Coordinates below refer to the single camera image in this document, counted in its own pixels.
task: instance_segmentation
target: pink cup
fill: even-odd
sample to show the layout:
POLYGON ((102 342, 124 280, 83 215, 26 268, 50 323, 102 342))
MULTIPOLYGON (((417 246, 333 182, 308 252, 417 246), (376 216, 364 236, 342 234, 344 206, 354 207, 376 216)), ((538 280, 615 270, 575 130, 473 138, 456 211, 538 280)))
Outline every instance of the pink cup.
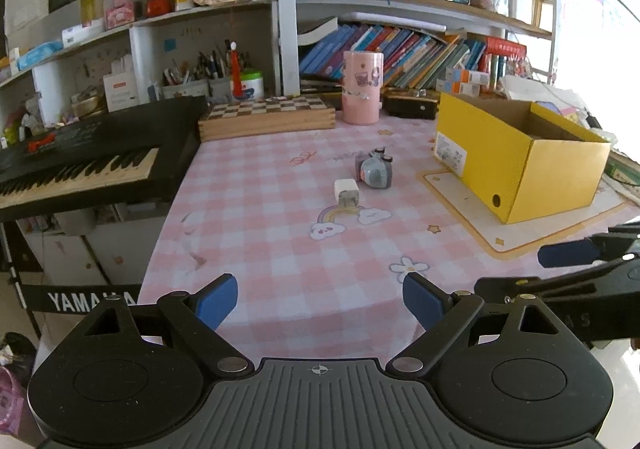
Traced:
POLYGON ((342 120, 349 124, 375 124, 380 118, 383 55, 379 52, 344 52, 342 120))

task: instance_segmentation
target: blue sticky note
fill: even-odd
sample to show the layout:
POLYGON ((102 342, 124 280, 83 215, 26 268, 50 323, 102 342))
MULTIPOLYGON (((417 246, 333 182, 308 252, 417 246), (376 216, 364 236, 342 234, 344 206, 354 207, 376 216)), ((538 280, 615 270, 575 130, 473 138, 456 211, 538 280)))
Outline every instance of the blue sticky note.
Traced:
POLYGON ((175 42, 174 38, 169 38, 164 40, 164 51, 171 52, 178 48, 178 44, 175 42))

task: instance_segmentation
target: open yellow cardboard box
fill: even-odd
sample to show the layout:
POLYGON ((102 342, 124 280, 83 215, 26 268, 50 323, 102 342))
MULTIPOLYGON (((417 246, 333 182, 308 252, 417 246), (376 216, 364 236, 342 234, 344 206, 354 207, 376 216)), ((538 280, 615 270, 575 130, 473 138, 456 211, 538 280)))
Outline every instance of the open yellow cardboard box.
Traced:
POLYGON ((591 204, 609 156, 596 134, 524 101, 442 94, 436 157, 503 223, 591 204))

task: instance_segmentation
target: table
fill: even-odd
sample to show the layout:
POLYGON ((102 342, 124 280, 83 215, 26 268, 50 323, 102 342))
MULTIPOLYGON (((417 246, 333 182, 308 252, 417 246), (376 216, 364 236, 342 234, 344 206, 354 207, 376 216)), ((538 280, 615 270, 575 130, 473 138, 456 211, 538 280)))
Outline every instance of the table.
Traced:
MULTIPOLYGON (((483 276, 552 276, 535 252, 494 259, 418 180, 441 169, 432 121, 382 117, 373 126, 244 137, 201 145, 149 262, 139 303, 195 292, 220 274, 239 284, 217 330, 255 364, 262 357, 378 357, 384 365, 421 332, 402 304, 416 270, 446 292, 483 276), (387 190, 361 185, 357 212, 335 206, 334 181, 360 151, 394 157, 387 190)), ((640 214, 633 206, 583 237, 640 214)))

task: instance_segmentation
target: trash bag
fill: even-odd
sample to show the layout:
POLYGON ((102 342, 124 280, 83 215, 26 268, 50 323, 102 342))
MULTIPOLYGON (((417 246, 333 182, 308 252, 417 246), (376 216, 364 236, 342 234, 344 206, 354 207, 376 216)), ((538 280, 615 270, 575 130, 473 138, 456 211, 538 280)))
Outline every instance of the trash bag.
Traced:
POLYGON ((23 388, 27 388, 33 364, 36 359, 36 348, 24 335, 7 332, 0 342, 0 366, 8 369, 23 388))

